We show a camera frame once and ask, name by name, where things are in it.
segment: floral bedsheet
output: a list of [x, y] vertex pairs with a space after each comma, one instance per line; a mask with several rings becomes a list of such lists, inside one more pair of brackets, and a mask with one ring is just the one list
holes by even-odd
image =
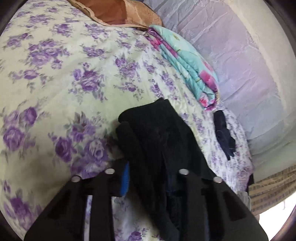
[[[66, 0], [29, 0], [0, 47], [0, 210], [22, 239], [72, 175], [95, 176], [122, 156], [119, 114], [160, 97], [191, 127], [209, 167], [234, 191], [245, 189], [252, 163], [239, 122], [224, 110], [237, 144], [228, 161], [213, 114], [143, 32], [99, 25]], [[135, 194], [112, 202], [116, 241], [160, 239]]]

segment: folded blanket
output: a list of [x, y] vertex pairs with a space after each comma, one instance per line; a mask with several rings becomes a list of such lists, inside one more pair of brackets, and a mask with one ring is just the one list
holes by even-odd
[[161, 18], [144, 3], [133, 0], [68, 0], [94, 21], [105, 26], [139, 27], [162, 25]]
[[206, 110], [217, 104], [218, 80], [212, 67], [180, 35], [161, 26], [149, 27], [146, 38], [180, 72], [187, 87]]

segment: wrinkled fabric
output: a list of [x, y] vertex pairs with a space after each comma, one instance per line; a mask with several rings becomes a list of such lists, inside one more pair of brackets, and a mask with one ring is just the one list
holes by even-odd
[[[213, 114], [141, 31], [100, 25], [66, 0], [29, 0], [0, 47], [0, 210], [21, 238], [72, 175], [95, 176], [122, 156], [119, 114], [160, 97], [190, 126], [216, 175], [245, 190], [253, 167], [241, 125], [220, 107], [238, 146], [228, 161]], [[160, 239], [136, 196], [113, 198], [112, 207], [116, 241]]]
[[245, 130], [255, 180], [296, 164], [296, 57], [267, 4], [258, 0], [144, 3], [214, 68], [221, 103]]
[[150, 26], [146, 38], [180, 72], [200, 104], [206, 110], [215, 109], [217, 76], [194, 47], [180, 35], [160, 26]]
[[68, 0], [94, 21], [106, 26], [139, 27], [162, 25], [160, 17], [145, 4], [133, 0]]

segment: brown pillow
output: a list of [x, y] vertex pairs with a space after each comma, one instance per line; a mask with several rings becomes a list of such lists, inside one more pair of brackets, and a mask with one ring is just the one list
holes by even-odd
[[91, 19], [106, 26], [140, 27], [162, 25], [160, 17], [144, 3], [133, 0], [68, 0]]

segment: black clothing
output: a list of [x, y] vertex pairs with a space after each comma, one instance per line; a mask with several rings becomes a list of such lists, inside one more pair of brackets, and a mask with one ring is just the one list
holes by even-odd
[[222, 110], [218, 110], [214, 113], [214, 124], [217, 141], [219, 142], [222, 150], [224, 151], [227, 160], [230, 160], [230, 156], [234, 157], [235, 139], [230, 135], [226, 126], [226, 119]]
[[191, 129], [168, 100], [128, 109], [118, 120], [131, 182], [165, 241], [204, 241], [207, 232], [210, 240], [268, 240], [236, 194], [213, 182]]

